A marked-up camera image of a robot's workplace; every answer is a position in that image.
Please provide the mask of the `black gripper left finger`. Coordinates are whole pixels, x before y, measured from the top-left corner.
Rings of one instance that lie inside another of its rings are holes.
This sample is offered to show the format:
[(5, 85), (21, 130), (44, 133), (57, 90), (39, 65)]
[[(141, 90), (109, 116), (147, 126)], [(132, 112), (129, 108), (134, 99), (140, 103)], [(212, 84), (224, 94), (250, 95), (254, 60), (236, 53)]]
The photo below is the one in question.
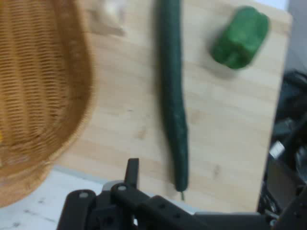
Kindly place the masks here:
[(92, 190), (69, 193), (59, 230), (207, 230), (205, 223), (161, 196), (137, 188), (139, 159), (128, 160), (123, 182), (96, 195)]

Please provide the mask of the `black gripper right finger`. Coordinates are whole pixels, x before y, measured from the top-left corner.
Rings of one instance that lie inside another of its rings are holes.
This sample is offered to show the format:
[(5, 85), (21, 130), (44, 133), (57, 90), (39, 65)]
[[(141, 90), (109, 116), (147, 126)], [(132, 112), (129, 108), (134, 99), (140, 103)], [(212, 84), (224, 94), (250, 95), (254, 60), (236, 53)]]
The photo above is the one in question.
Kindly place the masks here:
[(307, 229), (307, 186), (297, 188), (294, 200), (283, 210), (272, 229)]

